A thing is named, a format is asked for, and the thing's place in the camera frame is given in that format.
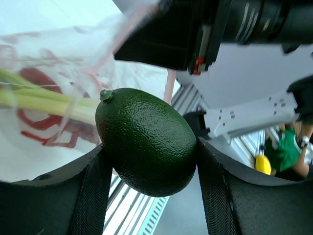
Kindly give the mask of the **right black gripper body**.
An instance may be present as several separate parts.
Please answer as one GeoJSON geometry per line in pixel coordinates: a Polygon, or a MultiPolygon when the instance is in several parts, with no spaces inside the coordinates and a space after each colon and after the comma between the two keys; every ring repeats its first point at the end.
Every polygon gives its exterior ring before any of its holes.
{"type": "Polygon", "coordinates": [[[281,45],[288,54],[312,42],[310,0],[162,0],[114,57],[196,75],[222,43],[281,45]]]}

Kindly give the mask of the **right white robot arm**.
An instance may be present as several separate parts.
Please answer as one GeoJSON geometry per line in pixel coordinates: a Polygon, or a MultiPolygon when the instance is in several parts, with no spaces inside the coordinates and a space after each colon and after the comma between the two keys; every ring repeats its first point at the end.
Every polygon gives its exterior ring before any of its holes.
{"type": "MultiPolygon", "coordinates": [[[[276,44],[289,54],[313,42],[310,0],[162,0],[114,53],[200,75],[216,61],[222,43],[276,44]]],[[[307,76],[264,98],[184,118],[197,137],[237,137],[282,123],[313,119],[313,78],[307,76]]]]}

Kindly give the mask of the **green celery stalk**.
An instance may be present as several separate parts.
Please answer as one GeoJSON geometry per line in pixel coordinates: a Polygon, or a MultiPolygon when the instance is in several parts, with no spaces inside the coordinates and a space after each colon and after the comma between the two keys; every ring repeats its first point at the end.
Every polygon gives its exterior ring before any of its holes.
{"type": "Polygon", "coordinates": [[[98,99],[60,94],[34,85],[6,69],[0,70],[1,105],[40,111],[95,125],[98,99]]]}

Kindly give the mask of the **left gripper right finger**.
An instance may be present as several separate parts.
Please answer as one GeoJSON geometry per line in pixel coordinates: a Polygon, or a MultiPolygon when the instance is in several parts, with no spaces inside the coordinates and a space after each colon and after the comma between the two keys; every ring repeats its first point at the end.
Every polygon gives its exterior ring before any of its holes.
{"type": "Polygon", "coordinates": [[[211,235],[310,235],[313,182],[263,174],[198,139],[198,173],[211,235]]]}

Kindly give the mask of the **green avocado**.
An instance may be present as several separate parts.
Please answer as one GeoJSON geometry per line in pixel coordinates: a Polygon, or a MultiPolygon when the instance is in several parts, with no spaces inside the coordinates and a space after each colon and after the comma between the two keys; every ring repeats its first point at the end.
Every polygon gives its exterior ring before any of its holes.
{"type": "Polygon", "coordinates": [[[168,103],[147,92],[100,92],[99,137],[119,177],[136,191],[165,197],[183,190],[196,169],[196,137],[168,103]]]}

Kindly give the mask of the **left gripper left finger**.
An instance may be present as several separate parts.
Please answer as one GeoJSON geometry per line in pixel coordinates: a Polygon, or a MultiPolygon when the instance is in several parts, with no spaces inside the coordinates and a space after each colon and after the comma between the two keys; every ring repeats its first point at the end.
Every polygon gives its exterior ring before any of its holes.
{"type": "Polygon", "coordinates": [[[2,235],[100,235],[112,165],[102,146],[34,180],[0,184],[2,235]]]}

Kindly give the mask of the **clear zip top bag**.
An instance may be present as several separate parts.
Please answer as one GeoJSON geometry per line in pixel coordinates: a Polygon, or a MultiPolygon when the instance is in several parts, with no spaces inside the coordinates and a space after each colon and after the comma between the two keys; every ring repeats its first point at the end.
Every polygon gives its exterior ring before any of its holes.
{"type": "MultiPolygon", "coordinates": [[[[176,73],[113,54],[144,18],[146,4],[96,26],[30,31],[0,38],[0,69],[60,94],[99,100],[101,90],[135,88],[170,103],[176,73]]],[[[100,143],[95,125],[0,104],[0,179],[33,180],[88,153],[100,143]]]]}

